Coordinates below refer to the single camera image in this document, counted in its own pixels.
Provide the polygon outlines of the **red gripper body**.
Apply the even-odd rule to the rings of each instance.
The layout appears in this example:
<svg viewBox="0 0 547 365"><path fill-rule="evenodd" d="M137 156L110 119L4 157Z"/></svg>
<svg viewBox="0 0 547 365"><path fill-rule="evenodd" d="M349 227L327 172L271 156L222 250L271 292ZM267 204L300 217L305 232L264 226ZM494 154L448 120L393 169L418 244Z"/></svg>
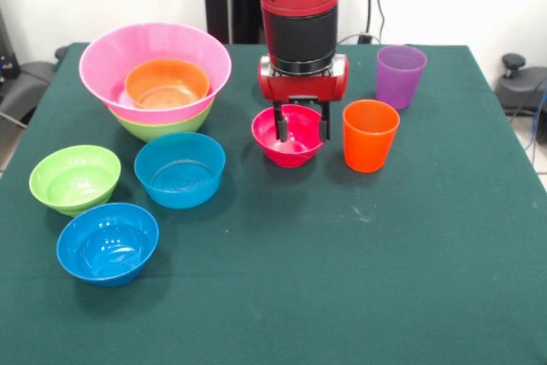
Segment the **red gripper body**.
<svg viewBox="0 0 547 365"><path fill-rule="evenodd" d="M270 102L341 101L349 79L349 59L347 55L335 54L326 72L311 76L289 76L276 72L270 56L265 55L259 62L258 79L263 96Z"/></svg>

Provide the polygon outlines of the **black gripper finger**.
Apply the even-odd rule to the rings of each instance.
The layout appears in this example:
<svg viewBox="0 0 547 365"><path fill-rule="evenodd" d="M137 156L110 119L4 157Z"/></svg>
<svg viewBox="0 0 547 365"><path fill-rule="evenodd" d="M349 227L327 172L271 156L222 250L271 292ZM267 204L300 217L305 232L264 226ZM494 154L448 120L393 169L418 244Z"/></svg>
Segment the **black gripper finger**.
<svg viewBox="0 0 547 365"><path fill-rule="evenodd" d="M273 116L276 130L276 138L285 142L288 138L287 121L283 114L284 102L273 102Z"/></svg>
<svg viewBox="0 0 547 365"><path fill-rule="evenodd" d="M318 102L321 107L321 119L319 123L319 137L321 141L328 141L331 139L331 113L329 102Z"/></svg>

